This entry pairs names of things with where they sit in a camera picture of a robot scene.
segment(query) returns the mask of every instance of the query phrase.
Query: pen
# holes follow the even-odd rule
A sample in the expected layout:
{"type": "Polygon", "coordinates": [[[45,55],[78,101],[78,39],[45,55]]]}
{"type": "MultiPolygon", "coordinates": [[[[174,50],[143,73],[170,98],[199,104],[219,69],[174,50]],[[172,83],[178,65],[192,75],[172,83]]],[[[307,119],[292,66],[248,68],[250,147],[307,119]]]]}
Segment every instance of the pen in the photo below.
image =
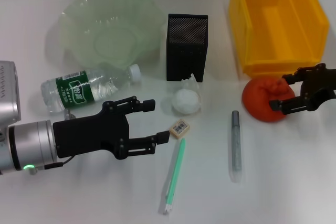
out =
{"type": "Polygon", "coordinates": [[[232,112],[232,122],[231,122],[231,144],[232,144],[232,169],[233,172],[242,171],[242,151],[240,148],[240,123],[239,123],[239,112],[232,112]]]}
{"type": "Polygon", "coordinates": [[[175,168],[173,172],[173,176],[169,185],[169,190],[166,198],[166,209],[165,214],[169,214],[173,208],[173,199],[175,195],[175,187],[178,179],[178,174],[180,173],[180,168],[182,164],[183,154],[185,149],[185,139],[183,138],[180,142],[180,147],[178,149],[178,155],[175,163],[175,168]]]}

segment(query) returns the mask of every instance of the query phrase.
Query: black mesh pencil holder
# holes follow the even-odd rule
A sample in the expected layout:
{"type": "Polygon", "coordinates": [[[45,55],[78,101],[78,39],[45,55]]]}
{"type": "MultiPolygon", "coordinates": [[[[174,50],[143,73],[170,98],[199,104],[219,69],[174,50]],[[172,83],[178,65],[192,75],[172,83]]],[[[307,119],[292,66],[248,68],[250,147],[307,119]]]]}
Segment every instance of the black mesh pencil holder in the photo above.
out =
{"type": "Polygon", "coordinates": [[[169,14],[167,81],[188,79],[193,73],[202,82],[207,49],[207,15],[169,14]]]}

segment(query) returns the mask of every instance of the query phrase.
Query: green bottle label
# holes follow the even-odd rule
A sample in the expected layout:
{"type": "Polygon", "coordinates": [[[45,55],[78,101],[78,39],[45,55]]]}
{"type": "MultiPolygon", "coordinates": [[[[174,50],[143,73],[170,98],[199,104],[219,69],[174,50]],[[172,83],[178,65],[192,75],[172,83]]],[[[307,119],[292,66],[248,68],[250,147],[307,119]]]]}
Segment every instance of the green bottle label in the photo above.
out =
{"type": "Polygon", "coordinates": [[[95,101],[85,71],[56,78],[56,86],[66,109],[95,101]]]}

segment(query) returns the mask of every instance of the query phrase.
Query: green highlighter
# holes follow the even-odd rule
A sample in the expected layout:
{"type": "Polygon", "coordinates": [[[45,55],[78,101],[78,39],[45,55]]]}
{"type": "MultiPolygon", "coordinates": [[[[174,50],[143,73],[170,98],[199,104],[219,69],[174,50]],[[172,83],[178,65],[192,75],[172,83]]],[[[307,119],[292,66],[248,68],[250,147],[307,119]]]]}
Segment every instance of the green highlighter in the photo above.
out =
{"type": "Polygon", "coordinates": [[[169,214],[173,209],[173,199],[174,199],[174,195],[175,195],[175,188],[176,188],[176,184],[177,184],[178,175],[180,173],[180,168],[181,168],[181,164],[182,164],[184,149],[185,149],[185,139],[183,138],[180,142],[180,148],[178,149],[179,153],[177,155],[173,176],[172,176],[170,186],[169,186],[169,190],[168,190],[168,194],[167,194],[167,197],[166,197],[166,209],[165,209],[165,214],[166,215],[169,214]]]}

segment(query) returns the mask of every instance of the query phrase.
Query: gray marker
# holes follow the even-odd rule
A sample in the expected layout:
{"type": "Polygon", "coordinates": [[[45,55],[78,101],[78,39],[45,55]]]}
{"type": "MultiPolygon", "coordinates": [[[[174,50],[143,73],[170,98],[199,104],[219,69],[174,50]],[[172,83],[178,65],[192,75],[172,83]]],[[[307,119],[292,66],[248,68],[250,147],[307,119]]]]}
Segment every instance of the gray marker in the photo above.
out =
{"type": "Polygon", "coordinates": [[[231,143],[232,143],[232,169],[234,172],[242,171],[242,149],[240,148],[240,123],[239,112],[232,112],[231,122],[231,143]]]}

